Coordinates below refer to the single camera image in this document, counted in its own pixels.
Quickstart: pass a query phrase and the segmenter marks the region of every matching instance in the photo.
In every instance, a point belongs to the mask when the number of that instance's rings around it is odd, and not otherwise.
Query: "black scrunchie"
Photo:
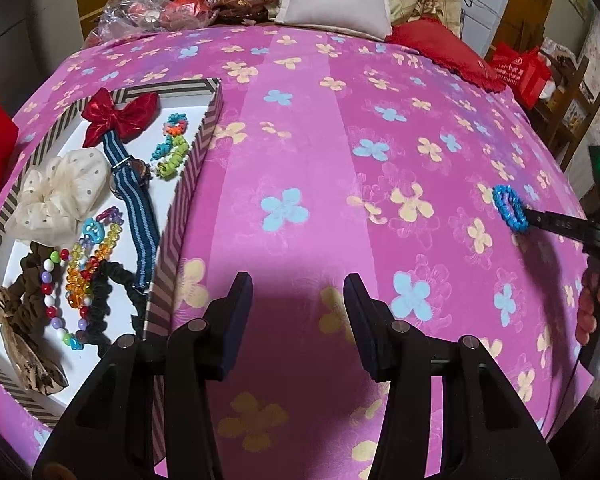
[[[104,335],[107,328],[107,323],[104,321],[105,316],[111,312],[107,300],[109,294],[113,290],[109,285],[109,280],[123,285],[129,300],[138,312],[137,316],[131,316],[131,326],[136,335],[141,336],[142,326],[144,325],[144,315],[146,313],[146,296],[141,294],[134,288],[136,276],[129,270],[117,262],[101,260],[98,270],[93,273],[91,279],[91,288],[93,290],[93,300],[87,313],[87,321],[89,325],[85,333],[87,335],[87,343],[98,346],[98,356],[100,358],[107,352],[111,346],[111,341]]]

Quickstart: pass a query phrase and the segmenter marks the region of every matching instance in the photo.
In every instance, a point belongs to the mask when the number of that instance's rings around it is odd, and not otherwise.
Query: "blue spiral hair tie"
[[[523,233],[529,228],[525,216],[525,205],[511,186],[495,186],[493,188],[493,203],[502,219],[517,233]]]

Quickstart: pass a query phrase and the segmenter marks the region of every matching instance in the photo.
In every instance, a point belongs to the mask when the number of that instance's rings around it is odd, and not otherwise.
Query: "red cushion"
[[[393,27],[386,41],[414,48],[487,91],[502,92],[507,87],[485,60],[435,18],[424,17]]]

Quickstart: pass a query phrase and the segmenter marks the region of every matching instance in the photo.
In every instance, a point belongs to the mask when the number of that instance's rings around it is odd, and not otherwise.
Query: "white pillow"
[[[384,41],[391,34],[391,10],[389,0],[282,0],[276,23]]]

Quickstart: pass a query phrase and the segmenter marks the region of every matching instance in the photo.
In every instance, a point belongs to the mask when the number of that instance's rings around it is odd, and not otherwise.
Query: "bed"
[[[225,477],[368,476],[388,385],[360,365],[342,301],[350,272],[427,335],[480,338],[547,434],[579,350],[586,258],[561,237],[513,236],[491,188],[582,212],[509,89],[487,94],[416,51],[318,30],[158,34],[67,59],[14,118],[12,180],[72,101],[202,77],[222,80],[224,108],[190,208],[173,328],[236,272],[253,277],[237,365],[208,391]],[[579,370],[567,411],[589,383]],[[429,474],[439,384],[431,418]],[[49,428],[0,386],[0,432],[33,464]]]

